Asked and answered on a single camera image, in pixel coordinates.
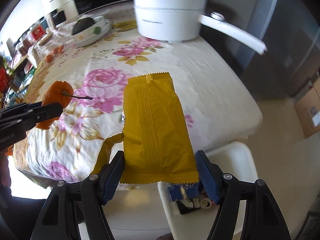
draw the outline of cooking pot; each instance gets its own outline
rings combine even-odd
[[[225,22],[223,15],[213,12],[205,16],[207,0],[134,0],[138,31],[161,41],[179,42],[196,38],[201,24],[223,32],[259,54],[266,45],[251,34]]]

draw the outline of cardboard box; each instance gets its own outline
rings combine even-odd
[[[320,131],[320,78],[313,88],[297,103],[297,111],[305,138]]]

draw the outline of person's hand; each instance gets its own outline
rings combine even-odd
[[[0,152],[0,183],[6,187],[11,186],[9,161],[4,151]]]

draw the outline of appliance handle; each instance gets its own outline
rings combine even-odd
[[[200,15],[198,21],[203,25],[220,31],[242,42],[243,44],[258,52],[260,55],[267,51],[267,47],[262,41],[245,32],[244,30],[241,30],[238,27],[225,22],[224,17],[221,14],[212,13],[211,17]]]

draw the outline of yellow package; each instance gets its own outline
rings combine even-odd
[[[182,107],[169,73],[128,79],[124,115],[123,135],[104,141],[93,173],[108,163],[111,148],[123,139],[125,162],[121,183],[198,181]]]

